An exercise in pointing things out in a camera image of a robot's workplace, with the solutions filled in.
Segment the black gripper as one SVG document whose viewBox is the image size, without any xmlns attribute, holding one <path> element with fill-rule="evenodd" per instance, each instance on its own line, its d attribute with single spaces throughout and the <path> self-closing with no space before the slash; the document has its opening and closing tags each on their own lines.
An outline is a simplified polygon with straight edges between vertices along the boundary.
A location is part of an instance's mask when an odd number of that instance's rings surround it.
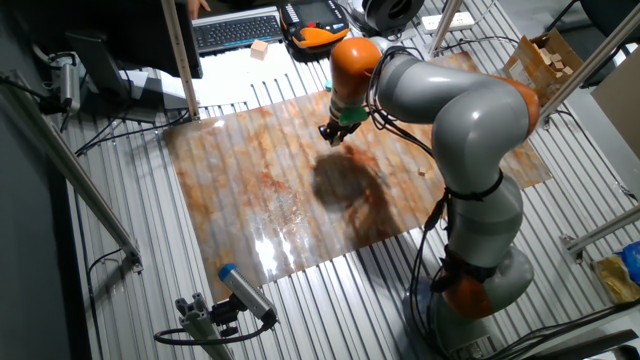
<svg viewBox="0 0 640 360">
<path fill-rule="evenodd" d="M 336 144 L 340 145 L 343 142 L 344 137 L 347 136 L 348 134 L 354 133 L 358 129 L 358 127 L 359 127 L 358 122 L 344 125 L 344 124 L 341 124 L 339 121 L 331 119 L 328 122 L 327 126 L 320 125 L 318 127 L 318 130 L 320 132 L 320 135 L 326 141 L 331 141 L 333 139 L 333 136 L 337 136 Z"/>
</svg>

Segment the person's hand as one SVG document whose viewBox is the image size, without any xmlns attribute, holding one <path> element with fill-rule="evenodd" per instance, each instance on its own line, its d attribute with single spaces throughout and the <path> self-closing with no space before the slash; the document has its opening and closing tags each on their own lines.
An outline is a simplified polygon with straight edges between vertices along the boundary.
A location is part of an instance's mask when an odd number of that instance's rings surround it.
<svg viewBox="0 0 640 360">
<path fill-rule="evenodd" d="M 188 0 L 188 8 L 192 20 L 199 18 L 200 9 L 209 12 L 211 10 L 207 0 Z"/>
</svg>

